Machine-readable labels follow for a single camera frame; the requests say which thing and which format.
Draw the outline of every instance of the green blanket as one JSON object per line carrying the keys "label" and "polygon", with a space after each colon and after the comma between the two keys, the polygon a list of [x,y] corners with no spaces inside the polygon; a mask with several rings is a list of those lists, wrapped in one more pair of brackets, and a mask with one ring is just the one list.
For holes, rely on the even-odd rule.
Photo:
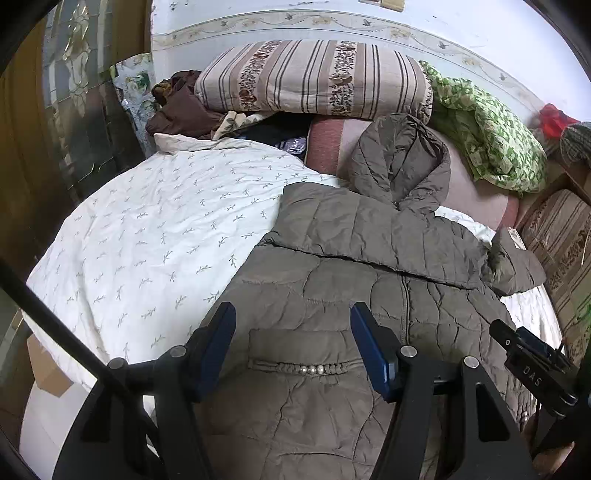
{"label": "green blanket", "polygon": [[544,149],[509,107],[470,80],[443,78],[426,61],[420,63],[433,85],[429,126],[453,140],[474,179],[516,192],[541,190]]}

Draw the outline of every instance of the brown striped fabric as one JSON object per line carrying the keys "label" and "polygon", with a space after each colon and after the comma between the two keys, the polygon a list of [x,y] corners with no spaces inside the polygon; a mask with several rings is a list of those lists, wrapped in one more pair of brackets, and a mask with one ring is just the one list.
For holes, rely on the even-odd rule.
{"label": "brown striped fabric", "polygon": [[353,41],[273,40],[231,48],[200,75],[195,94],[216,112],[284,111],[374,119],[431,117],[431,84],[416,60]]}
{"label": "brown striped fabric", "polygon": [[569,190],[548,198],[522,238],[542,263],[569,358],[579,364],[591,334],[591,206]]}

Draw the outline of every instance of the black rod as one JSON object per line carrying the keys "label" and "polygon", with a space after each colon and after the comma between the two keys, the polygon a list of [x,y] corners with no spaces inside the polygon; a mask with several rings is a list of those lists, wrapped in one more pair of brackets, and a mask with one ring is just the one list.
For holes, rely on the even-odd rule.
{"label": "black rod", "polygon": [[158,450],[160,446],[158,429],[146,411],[137,406],[136,398],[115,378],[109,367],[78,340],[78,337],[17,277],[2,258],[0,258],[0,287],[74,360],[110,388],[131,411],[138,413],[146,428],[146,434]]}

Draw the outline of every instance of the silver bolt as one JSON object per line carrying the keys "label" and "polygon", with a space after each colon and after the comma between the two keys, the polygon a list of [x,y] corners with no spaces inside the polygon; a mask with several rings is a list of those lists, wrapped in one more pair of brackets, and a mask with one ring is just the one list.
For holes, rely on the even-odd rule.
{"label": "silver bolt", "polygon": [[468,368],[476,368],[478,367],[478,365],[480,365],[480,362],[477,358],[474,358],[473,356],[467,356],[464,359],[464,365],[466,365]]}
{"label": "silver bolt", "polygon": [[182,345],[177,345],[177,346],[174,346],[170,349],[170,356],[172,356],[174,358],[184,356],[185,353],[187,353],[187,349],[185,347],[183,347]]}
{"label": "silver bolt", "polygon": [[114,358],[109,362],[109,368],[112,370],[118,370],[122,366],[125,365],[125,360],[123,358]]}
{"label": "silver bolt", "polygon": [[412,345],[404,345],[400,349],[400,353],[403,354],[404,356],[412,358],[417,355],[417,349],[415,347],[413,347]]}

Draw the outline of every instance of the jacket zipper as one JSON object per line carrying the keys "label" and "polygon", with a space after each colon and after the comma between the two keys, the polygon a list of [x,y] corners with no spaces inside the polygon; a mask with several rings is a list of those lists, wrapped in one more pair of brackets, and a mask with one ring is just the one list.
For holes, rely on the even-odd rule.
{"label": "jacket zipper", "polygon": [[406,285],[405,278],[402,278],[402,289],[404,290],[404,318],[402,319],[402,344],[408,345],[408,325],[409,325],[409,316],[410,316],[410,306],[409,306],[409,296],[408,296],[408,287]]}

